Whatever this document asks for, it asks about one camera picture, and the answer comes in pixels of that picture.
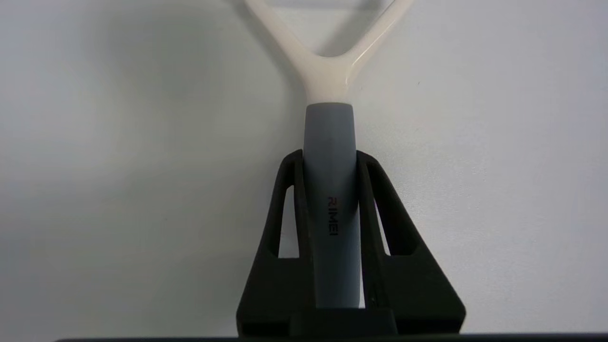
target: black stand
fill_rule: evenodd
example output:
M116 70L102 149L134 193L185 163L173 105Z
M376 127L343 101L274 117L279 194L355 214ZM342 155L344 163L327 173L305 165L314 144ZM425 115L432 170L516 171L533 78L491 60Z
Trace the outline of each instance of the black stand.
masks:
M278 170L268 219L237 311L242 337L372 337L457 333L465 307L377 160L357 153L364 309L315 309L302 151ZM279 259L285 192L294 186L300 257ZM376 205L390 256L384 252Z

